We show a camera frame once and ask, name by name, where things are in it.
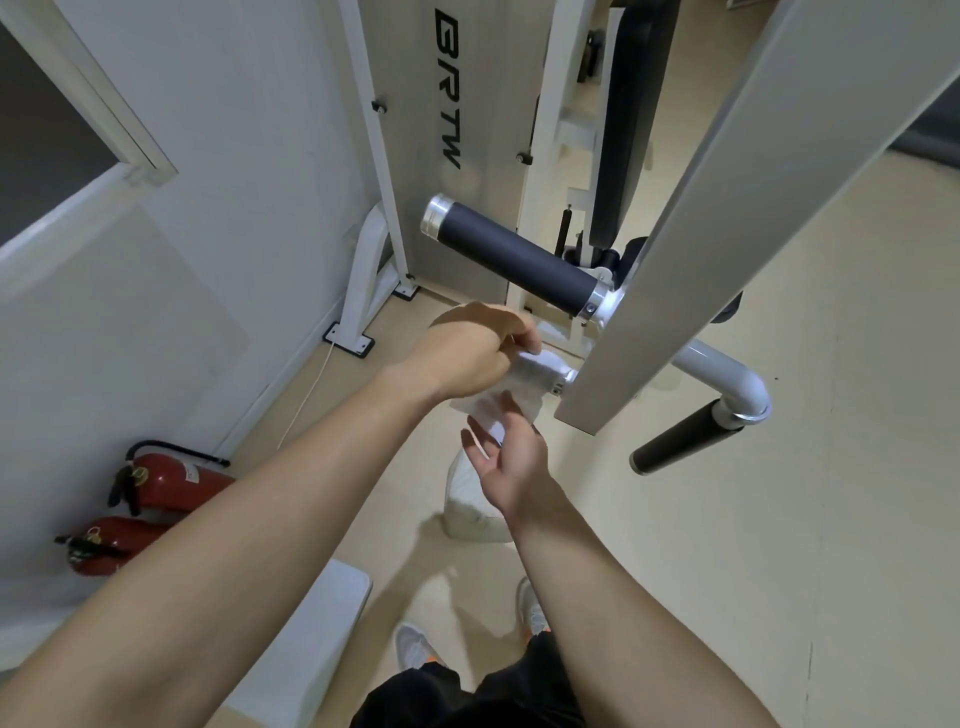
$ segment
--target gray sneaker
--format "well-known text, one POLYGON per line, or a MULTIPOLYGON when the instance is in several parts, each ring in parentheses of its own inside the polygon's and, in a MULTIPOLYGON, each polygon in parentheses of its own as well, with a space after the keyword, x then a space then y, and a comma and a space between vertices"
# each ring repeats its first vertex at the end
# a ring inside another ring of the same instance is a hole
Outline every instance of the gray sneaker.
POLYGON ((394 647, 401 670, 418 669, 427 663, 440 663, 446 667, 426 635, 409 622, 403 622, 394 632, 394 647))
POLYGON ((516 617, 520 621, 521 634, 525 642, 530 642, 540 632, 549 632, 540 600, 534 593, 534 585, 524 576, 516 587, 516 617))

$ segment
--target black shorts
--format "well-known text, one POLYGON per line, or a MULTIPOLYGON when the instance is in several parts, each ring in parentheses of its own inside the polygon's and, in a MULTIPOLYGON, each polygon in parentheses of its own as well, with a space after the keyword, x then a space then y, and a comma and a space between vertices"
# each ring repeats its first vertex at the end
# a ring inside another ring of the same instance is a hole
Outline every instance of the black shorts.
POLYGON ((510 720, 513 726, 581 728, 584 718, 549 632, 534 637, 516 663, 487 675, 476 692, 438 663, 407 669, 367 696, 351 728, 466 728, 510 720))

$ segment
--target left hand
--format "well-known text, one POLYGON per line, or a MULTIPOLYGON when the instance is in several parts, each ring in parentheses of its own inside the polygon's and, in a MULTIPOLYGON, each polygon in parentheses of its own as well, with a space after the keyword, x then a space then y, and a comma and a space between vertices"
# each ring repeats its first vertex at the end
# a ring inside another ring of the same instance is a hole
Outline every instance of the left hand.
POLYGON ((400 366, 439 400, 451 400, 493 386, 520 352, 540 353, 541 348, 530 316, 474 302, 439 316, 400 366))

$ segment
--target black backrest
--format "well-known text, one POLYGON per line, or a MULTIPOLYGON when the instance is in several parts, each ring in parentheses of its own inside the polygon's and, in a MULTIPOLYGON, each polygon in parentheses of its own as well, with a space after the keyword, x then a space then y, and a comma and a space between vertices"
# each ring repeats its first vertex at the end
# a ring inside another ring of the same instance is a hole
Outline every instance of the black backrest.
POLYGON ((620 0, 610 93, 588 243, 610 248, 647 154, 680 0, 620 0))

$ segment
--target fire extinguisher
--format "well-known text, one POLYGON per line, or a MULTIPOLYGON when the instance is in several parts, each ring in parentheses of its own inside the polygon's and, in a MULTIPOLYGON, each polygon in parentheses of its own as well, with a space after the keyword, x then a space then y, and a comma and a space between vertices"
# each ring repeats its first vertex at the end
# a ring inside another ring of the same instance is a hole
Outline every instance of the fire extinguisher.
POLYGON ((161 440, 143 440, 127 450, 127 464, 113 478, 107 505, 127 502, 132 516, 143 508, 189 513, 220 493, 235 478, 179 460, 163 452, 137 455, 141 448, 164 448, 172 452, 217 463, 228 468, 230 461, 204 452, 182 448, 161 440))
POLYGON ((170 530, 170 524, 106 516, 79 536, 58 536, 66 544, 70 568, 83 576, 110 576, 170 530))

